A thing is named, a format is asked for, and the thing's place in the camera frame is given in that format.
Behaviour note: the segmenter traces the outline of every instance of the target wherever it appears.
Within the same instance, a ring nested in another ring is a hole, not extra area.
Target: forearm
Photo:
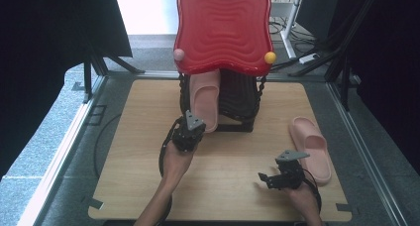
[[[152,197],[145,210],[142,212],[135,226],[153,226],[158,223],[160,218],[163,216],[166,210],[167,204],[169,203],[172,193],[175,191],[178,180],[168,181],[164,178],[160,181],[160,184]]]

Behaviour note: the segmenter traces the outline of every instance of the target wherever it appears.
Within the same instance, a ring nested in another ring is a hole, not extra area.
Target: red plastic lid
[[[270,0],[177,0],[179,27],[174,49],[178,70],[197,74],[228,68],[267,75],[272,52],[268,30]]]

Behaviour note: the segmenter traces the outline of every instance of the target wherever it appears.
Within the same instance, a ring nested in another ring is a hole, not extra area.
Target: wooden board
[[[160,146],[180,114],[178,81],[134,81],[93,195],[103,206],[90,207],[90,217],[136,219],[141,214],[160,181]],[[204,136],[173,195],[168,220],[301,219],[286,195],[268,189],[258,176],[258,172],[279,174],[274,159],[284,150],[294,150],[287,126],[296,116],[315,120],[303,86],[267,83],[251,133]],[[331,166],[332,180],[320,187],[321,217],[349,221],[351,212],[337,210],[336,203],[347,204],[347,200]]]

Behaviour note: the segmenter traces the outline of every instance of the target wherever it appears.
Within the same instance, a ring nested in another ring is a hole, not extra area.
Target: person's left hand
[[[163,180],[176,187],[191,165],[193,152],[182,152],[169,141],[163,157]]]

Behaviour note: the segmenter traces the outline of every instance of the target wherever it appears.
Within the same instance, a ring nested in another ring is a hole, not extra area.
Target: pink slipper
[[[192,74],[189,79],[191,113],[204,120],[206,124],[204,133],[211,133],[218,126],[219,87],[219,69],[200,74]]]
[[[327,183],[331,179],[327,141],[315,124],[307,118],[296,117],[289,125],[289,132],[297,151],[310,156],[300,160],[317,183]]]

